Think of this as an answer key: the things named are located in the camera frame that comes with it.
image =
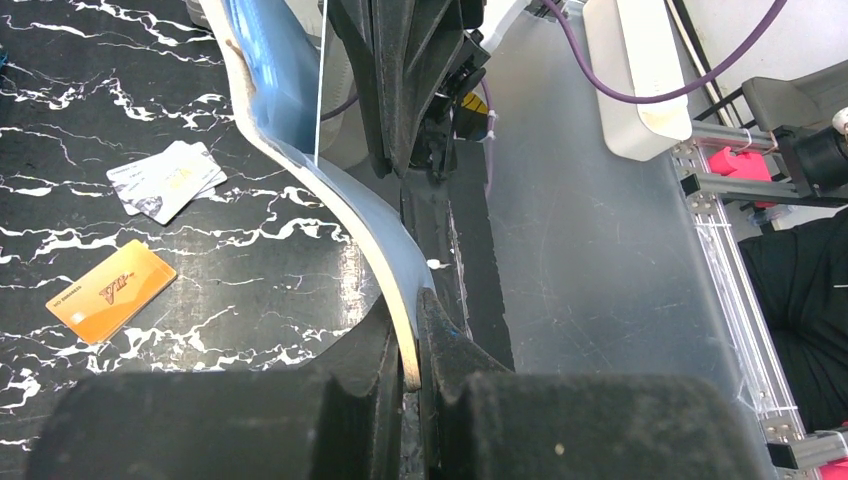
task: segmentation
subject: black marble tabletop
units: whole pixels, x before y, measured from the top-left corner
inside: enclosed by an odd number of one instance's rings
[[[111,371],[281,368],[322,352],[379,287],[337,219],[239,134],[211,34],[180,0],[0,0],[0,478],[61,395]],[[204,142],[229,179],[170,224],[126,215],[106,170]],[[145,242],[178,279],[110,342],[47,300]]]

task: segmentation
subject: black fabric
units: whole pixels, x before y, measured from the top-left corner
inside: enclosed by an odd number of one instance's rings
[[[848,210],[739,246],[807,431],[848,421]]]

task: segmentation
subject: zip tie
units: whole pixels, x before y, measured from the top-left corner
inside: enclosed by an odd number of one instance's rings
[[[703,222],[695,222],[696,227],[723,227],[730,228],[733,225],[729,223],[703,223]]]
[[[768,408],[768,409],[766,409],[764,413],[771,413],[771,412],[794,412],[795,410],[798,410],[798,407],[796,407],[796,406],[792,406],[792,407],[773,407],[773,408]]]
[[[839,437],[839,439],[842,440],[842,450],[845,452],[845,457],[848,457],[848,442],[845,441],[845,437],[842,433],[837,432],[836,430],[818,430],[816,433],[832,433]]]
[[[777,150],[777,139],[774,138],[774,132],[769,132],[769,135],[771,135],[771,148],[763,152],[763,155],[774,153]]]
[[[748,135],[748,143],[747,143],[744,147],[739,148],[739,149],[737,149],[737,150],[734,150],[734,151],[733,151],[733,153],[740,153],[740,152],[742,152],[743,150],[745,150],[746,148],[750,147],[752,143],[754,143],[754,139],[753,139],[753,138],[751,138],[751,130],[749,130],[749,129],[747,129],[747,128],[746,128],[746,129],[744,129],[744,130],[745,130],[745,134],[747,134],[747,135]]]

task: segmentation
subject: white wall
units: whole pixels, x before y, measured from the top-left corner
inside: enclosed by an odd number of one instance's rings
[[[684,0],[710,65],[751,33],[772,0]],[[848,1],[788,0],[771,28],[718,78],[723,93],[761,76],[791,80],[848,59]],[[737,102],[737,108],[744,102]],[[747,109],[743,117],[749,115]]]

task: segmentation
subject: white card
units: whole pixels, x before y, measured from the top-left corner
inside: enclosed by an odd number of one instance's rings
[[[208,156],[189,156],[175,162],[164,176],[130,185],[122,195],[142,213],[165,225],[220,171]]]
[[[215,162],[215,159],[212,158],[206,149],[206,146],[203,145],[202,142],[189,145],[183,141],[176,141],[169,145],[162,153],[107,171],[106,177],[112,182],[115,191],[118,194],[118,198],[121,199],[121,205],[124,207],[127,215],[137,215],[141,212],[132,206],[129,202],[129,198],[125,198],[125,196],[122,198],[122,192],[124,189],[134,183],[145,181],[147,177],[161,178],[163,171],[168,168],[169,164],[172,165],[175,162],[179,162],[182,160],[181,157],[192,154],[206,156],[211,159],[212,162]],[[195,195],[194,198],[209,198],[214,196],[214,187],[224,183],[226,180],[227,175],[223,171],[218,172],[215,177],[213,177],[212,180],[203,187],[200,193]]]

